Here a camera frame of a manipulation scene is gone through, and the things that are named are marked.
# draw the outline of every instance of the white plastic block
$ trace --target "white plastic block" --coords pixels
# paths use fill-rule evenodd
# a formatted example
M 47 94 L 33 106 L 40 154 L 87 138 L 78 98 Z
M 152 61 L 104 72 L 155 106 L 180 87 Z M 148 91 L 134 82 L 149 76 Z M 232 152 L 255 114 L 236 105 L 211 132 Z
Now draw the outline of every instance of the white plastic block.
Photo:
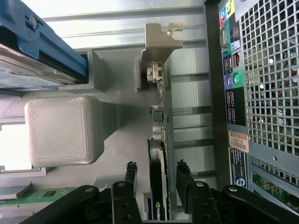
M 25 121 L 31 163 L 57 167 L 95 162 L 104 151 L 104 104 L 89 96 L 30 100 Z

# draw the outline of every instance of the sticker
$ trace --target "sticker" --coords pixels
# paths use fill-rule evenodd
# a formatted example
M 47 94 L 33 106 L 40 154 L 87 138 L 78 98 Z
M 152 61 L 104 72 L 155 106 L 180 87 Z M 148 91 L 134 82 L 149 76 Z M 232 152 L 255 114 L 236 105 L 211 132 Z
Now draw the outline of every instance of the sticker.
M 233 42 L 233 43 L 230 44 L 232 52 L 234 52 L 235 50 L 237 50 L 238 48 L 240 48 L 240 46 L 241 46 L 240 40 L 235 41 L 235 42 Z
M 0 89 L 28 91 L 58 88 L 59 85 L 29 74 L 12 74 L 11 70 L 0 66 Z
M 247 134 L 239 132 L 228 132 L 229 146 L 239 149 L 242 152 L 249 152 L 249 139 Z
M 247 189 L 246 154 L 235 148 L 229 150 L 230 183 Z
M 219 12 L 219 22 L 220 22 L 220 25 L 222 25 L 223 23 L 226 22 L 226 7 L 223 7 L 223 9 Z
M 235 1 L 234 0 L 229 0 L 226 3 L 226 18 L 229 19 L 232 14 L 235 13 Z

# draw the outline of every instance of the green port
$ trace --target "green port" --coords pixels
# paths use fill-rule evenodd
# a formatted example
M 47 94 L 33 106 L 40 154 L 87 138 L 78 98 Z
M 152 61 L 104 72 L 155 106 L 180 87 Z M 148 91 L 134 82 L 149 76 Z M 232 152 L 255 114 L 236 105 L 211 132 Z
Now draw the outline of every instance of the green port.
M 240 88 L 244 86 L 243 71 L 234 71 L 232 74 L 233 89 Z

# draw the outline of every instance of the mesh grille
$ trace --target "mesh grille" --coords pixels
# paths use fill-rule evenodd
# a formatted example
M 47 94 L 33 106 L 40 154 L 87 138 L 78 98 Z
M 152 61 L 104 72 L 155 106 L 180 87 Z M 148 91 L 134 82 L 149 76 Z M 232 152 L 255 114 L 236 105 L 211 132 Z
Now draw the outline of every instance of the mesh grille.
M 299 178 L 292 175 L 292 174 L 289 174 L 275 166 L 272 166 L 266 162 L 263 162 L 261 160 L 258 160 L 254 157 L 252 157 L 252 164 L 262 168 L 263 170 L 273 174 L 274 176 L 277 176 L 293 185 L 296 185 L 296 186 L 299 186 Z
M 299 156 L 299 0 L 260 0 L 241 18 L 250 140 Z

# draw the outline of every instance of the ps/2 port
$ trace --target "ps/2 port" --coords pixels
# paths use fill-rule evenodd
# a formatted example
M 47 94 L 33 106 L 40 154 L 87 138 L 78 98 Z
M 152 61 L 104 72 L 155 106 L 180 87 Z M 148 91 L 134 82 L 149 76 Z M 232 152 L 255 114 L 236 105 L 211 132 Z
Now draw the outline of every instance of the ps/2 port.
M 228 75 L 226 77 L 226 84 L 227 84 L 227 86 L 230 87 L 232 85 L 232 83 L 233 83 L 232 77 L 230 75 Z
M 233 83 L 234 83 L 234 85 L 238 85 L 239 82 L 240 82 L 240 75 L 239 75 L 239 73 L 235 72 L 233 74 Z

